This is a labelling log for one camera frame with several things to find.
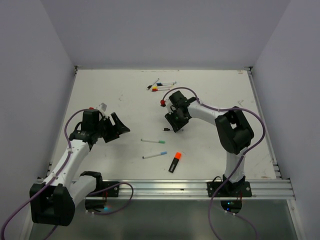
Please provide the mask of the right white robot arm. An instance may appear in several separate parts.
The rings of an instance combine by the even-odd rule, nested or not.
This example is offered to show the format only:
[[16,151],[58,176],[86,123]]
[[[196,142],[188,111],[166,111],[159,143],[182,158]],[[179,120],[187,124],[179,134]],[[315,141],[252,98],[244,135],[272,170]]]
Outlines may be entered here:
[[244,160],[241,158],[245,157],[245,151],[254,138],[254,131],[244,113],[238,107],[220,110],[205,106],[196,97],[186,98],[180,91],[162,99],[160,105],[167,109],[165,119],[175,133],[192,118],[216,127],[220,144],[226,151],[226,169],[222,183],[211,187],[218,196],[235,196],[246,182]]

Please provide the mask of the orange highlighter cap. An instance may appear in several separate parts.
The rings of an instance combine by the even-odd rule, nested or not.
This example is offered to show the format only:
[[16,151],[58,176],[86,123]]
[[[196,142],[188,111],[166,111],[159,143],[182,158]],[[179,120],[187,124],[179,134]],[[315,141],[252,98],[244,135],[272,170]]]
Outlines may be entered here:
[[181,156],[182,156],[182,154],[180,153],[180,152],[177,152],[176,154],[175,154],[175,159],[178,159],[178,160],[180,160],[181,159]]

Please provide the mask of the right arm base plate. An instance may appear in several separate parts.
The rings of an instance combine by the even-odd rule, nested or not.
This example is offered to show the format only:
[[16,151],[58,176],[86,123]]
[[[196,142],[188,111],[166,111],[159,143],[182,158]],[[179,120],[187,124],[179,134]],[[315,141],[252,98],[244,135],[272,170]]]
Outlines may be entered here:
[[222,181],[209,181],[206,183],[208,196],[211,198],[213,195],[218,198],[237,198],[245,197],[250,198],[253,196],[251,185],[248,181],[240,183],[227,182],[215,194],[216,190],[222,185]]

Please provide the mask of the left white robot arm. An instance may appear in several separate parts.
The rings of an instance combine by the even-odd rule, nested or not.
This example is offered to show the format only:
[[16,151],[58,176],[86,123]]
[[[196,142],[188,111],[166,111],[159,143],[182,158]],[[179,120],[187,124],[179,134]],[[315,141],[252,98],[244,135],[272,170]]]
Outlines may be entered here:
[[61,159],[42,183],[30,188],[31,219],[36,224],[66,227],[85,197],[101,194],[111,197],[113,190],[121,186],[116,181],[105,185],[102,174],[94,171],[84,171],[77,181],[73,180],[98,139],[108,143],[130,132],[114,112],[106,116],[102,109],[87,108],[80,113],[82,120],[71,134],[64,135],[67,147]]

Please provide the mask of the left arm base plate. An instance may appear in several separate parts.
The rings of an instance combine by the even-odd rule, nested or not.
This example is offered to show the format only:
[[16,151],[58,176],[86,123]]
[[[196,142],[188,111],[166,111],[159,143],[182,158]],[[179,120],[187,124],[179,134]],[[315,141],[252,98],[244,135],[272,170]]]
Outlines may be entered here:
[[119,181],[102,181],[85,197],[117,198],[119,196]]

